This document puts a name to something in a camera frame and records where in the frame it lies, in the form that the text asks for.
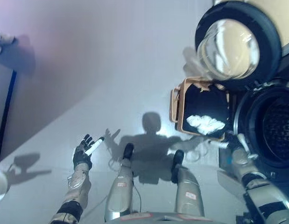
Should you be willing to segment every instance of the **gray floor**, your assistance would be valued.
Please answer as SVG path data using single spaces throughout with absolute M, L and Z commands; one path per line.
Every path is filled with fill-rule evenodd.
M 210 6 L 210 0 L 0 0 L 0 31 L 18 37 L 0 63 L 19 71 L 0 168 L 15 165 L 0 223 L 47 223 L 67 191 L 73 148 L 85 133 L 99 137 L 107 129 L 110 138 L 92 156 L 81 223 L 104 221 L 127 141 L 142 153 L 134 165 L 142 211 L 173 211 L 176 185 L 160 158 L 179 147 L 169 145 L 191 136 L 169 122 L 169 91 L 185 77 L 182 50 L 194 45 L 197 23 Z M 153 133 L 158 117 L 161 129 Z M 217 182 L 217 149 L 197 162 L 193 148 L 184 150 L 184 164 L 201 184 L 206 216 L 235 223 L 245 206 Z

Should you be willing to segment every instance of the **white cloth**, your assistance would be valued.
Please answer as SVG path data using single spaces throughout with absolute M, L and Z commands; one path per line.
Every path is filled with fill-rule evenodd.
M 211 118 L 207 115 L 202 117 L 198 115 L 192 115 L 187 118 L 187 122 L 192 127 L 196 127 L 198 132 L 203 135 L 214 133 L 217 130 L 223 129 L 225 126 L 223 122 Z

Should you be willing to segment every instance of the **black shoe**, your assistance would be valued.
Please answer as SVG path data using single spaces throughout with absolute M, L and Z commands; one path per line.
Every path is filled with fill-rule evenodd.
M 130 160 L 133 154 L 133 150 L 134 150 L 134 145 L 132 143 L 127 143 L 125 147 L 123 159 Z
M 184 152 L 180 149 L 177 150 L 176 153 L 174 154 L 173 163 L 172 163 L 172 167 L 171 167 L 171 181 L 173 183 L 178 182 L 177 174 L 178 174 L 179 167 L 176 167 L 176 165 L 177 164 L 182 165 L 183 156 L 184 156 Z

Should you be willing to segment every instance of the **black cable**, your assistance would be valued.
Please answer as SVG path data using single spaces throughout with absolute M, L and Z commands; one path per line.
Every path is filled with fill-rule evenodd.
M 8 116 L 10 101 L 11 101 L 11 98 L 12 98 L 12 93 L 13 93 L 13 90 L 14 90 L 14 83 L 15 83 L 16 76 L 17 76 L 17 72 L 13 71 L 12 77 L 10 79 L 9 87 L 8 87 L 8 92 L 7 92 L 7 97 L 6 97 L 6 101 L 5 101 L 4 112 L 3 112 L 3 115 L 2 115 L 2 121 L 1 121 L 1 126 L 0 126 L 0 155 L 1 155 L 3 137 L 4 137 L 5 127 L 6 127 L 6 122 L 7 122 L 7 116 Z
M 139 209 L 139 212 L 141 213 L 141 204 L 142 204 L 142 201 L 141 201 L 141 195 L 140 195 L 138 189 L 136 188 L 135 184 L 134 184 L 134 188 L 135 188 L 135 190 L 137 191 L 137 194 L 138 194 L 139 199 L 140 199 L 140 209 Z

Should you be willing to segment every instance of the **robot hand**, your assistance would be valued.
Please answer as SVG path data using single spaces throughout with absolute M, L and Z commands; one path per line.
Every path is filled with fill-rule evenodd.
M 91 148 L 91 146 L 94 144 L 94 141 L 92 141 L 92 137 L 90 137 L 89 134 L 87 134 L 80 144 L 76 147 L 74 156 L 73 156 L 73 163 L 74 163 L 74 169 L 77 165 L 81 163 L 86 163 L 88 165 L 88 170 L 92 168 L 92 161 L 90 159 L 91 155 L 87 155 L 85 152 Z
M 74 173 L 68 177 L 69 190 L 65 200 L 53 216 L 50 224 L 77 224 L 83 210 L 87 206 L 88 192 L 91 187 L 88 171 L 92 168 L 91 155 L 103 142 L 104 137 L 96 142 L 87 134 L 80 144 L 74 149 L 73 163 Z
M 233 152 L 233 170 L 245 188 L 244 199 L 251 217 L 258 224 L 289 223 L 289 199 L 267 180 L 243 148 Z

